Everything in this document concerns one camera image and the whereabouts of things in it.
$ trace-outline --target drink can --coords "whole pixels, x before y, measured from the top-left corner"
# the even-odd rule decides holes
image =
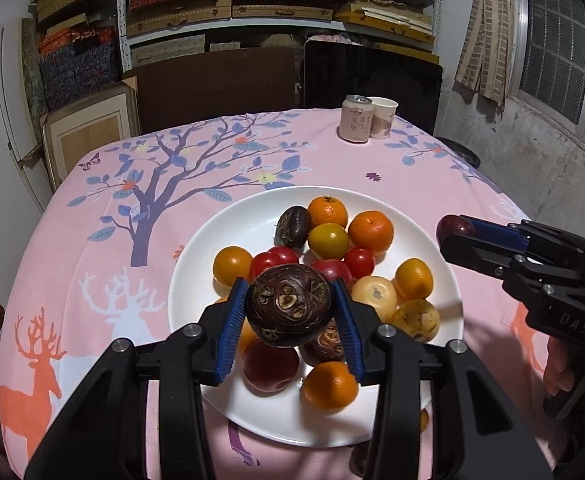
[[[374,115],[372,101],[362,95],[347,95],[341,105],[339,137],[350,142],[368,142]]]

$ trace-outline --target yellow fruit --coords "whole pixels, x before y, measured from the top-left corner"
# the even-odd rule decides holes
[[[243,357],[246,348],[248,348],[254,341],[258,339],[254,330],[250,326],[247,319],[244,319],[244,324],[241,327],[241,335],[239,336],[239,343],[237,343],[237,353],[239,357]]]
[[[403,262],[395,272],[395,286],[403,301],[424,300],[432,294],[432,272],[419,258]]]
[[[350,248],[348,233],[338,224],[318,225],[310,231],[307,244],[322,260],[341,260]]]
[[[390,322],[412,339],[428,343],[437,335],[441,318],[439,311],[428,301],[412,300],[401,305]]]
[[[241,247],[225,247],[217,253],[212,264],[212,275],[220,285],[230,288],[237,278],[248,279],[252,256]]]
[[[348,365],[330,361],[312,369],[303,381],[301,392],[317,408],[340,410],[356,399],[359,384],[348,371]]]
[[[428,415],[428,411],[427,410],[421,410],[421,413],[419,414],[419,426],[420,426],[420,430],[423,433],[425,431],[425,428],[428,427],[428,422],[430,421],[430,415]]]
[[[390,280],[364,276],[352,286],[352,299],[374,307],[382,323],[389,322],[397,309],[397,291]]]

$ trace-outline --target human hand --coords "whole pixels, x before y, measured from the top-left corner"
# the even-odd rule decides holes
[[[554,337],[547,341],[547,365],[543,383],[547,392],[555,396],[560,390],[569,392],[575,384],[575,374],[567,368],[567,345]]]

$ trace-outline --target window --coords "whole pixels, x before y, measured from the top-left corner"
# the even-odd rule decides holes
[[[585,6],[518,2],[512,93],[585,142]]]

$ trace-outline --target butterfly print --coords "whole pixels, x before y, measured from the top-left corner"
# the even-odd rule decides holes
[[[99,162],[101,162],[101,158],[99,158],[99,152],[96,152],[93,158],[91,158],[87,162],[80,162],[79,165],[81,166],[82,170],[88,171],[90,169],[90,166],[92,166],[93,164],[99,164]]]

